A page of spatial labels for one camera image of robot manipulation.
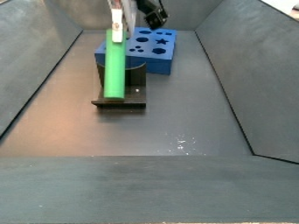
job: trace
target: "blue block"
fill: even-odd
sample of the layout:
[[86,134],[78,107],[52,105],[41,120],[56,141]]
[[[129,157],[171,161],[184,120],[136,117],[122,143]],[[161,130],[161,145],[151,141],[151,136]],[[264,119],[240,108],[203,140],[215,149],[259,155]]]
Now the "blue block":
[[[136,27],[134,35],[125,43],[125,68],[138,67],[145,63],[147,72],[171,74],[176,31]],[[96,62],[105,65],[105,41],[96,50]]]

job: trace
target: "black base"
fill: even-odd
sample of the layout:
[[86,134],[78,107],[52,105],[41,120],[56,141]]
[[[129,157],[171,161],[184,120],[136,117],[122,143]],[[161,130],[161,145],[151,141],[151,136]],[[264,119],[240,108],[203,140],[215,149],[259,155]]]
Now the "black base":
[[98,98],[96,101],[90,103],[100,108],[121,108],[121,109],[130,109],[130,108],[145,108],[145,87],[132,86],[125,87],[125,99],[122,101],[112,101],[104,98],[102,91],[100,89]]

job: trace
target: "green cylinder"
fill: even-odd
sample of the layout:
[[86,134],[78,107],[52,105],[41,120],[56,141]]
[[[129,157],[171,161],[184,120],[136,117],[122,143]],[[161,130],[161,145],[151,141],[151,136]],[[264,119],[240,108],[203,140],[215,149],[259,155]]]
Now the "green cylinder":
[[104,98],[125,98],[126,33],[122,42],[112,42],[112,30],[106,30]]

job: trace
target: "black holder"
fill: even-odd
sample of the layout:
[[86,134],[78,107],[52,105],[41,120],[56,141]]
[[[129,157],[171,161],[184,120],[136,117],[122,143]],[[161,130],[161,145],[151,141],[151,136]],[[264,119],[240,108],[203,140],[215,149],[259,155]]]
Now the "black holder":
[[105,67],[97,64],[97,74],[101,89],[96,101],[90,103],[100,108],[130,109],[145,107],[145,63],[125,70],[125,99],[112,101],[104,98],[104,83],[105,83]]

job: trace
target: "star-shaped hole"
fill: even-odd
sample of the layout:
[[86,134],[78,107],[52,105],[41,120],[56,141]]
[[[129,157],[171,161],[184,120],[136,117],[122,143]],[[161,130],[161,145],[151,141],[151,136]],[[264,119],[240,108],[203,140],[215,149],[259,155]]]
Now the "star-shaped hole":
[[160,40],[156,40],[156,44],[163,44],[163,45],[165,45],[167,44],[167,42],[169,42],[168,40],[165,40],[165,39],[160,39]]

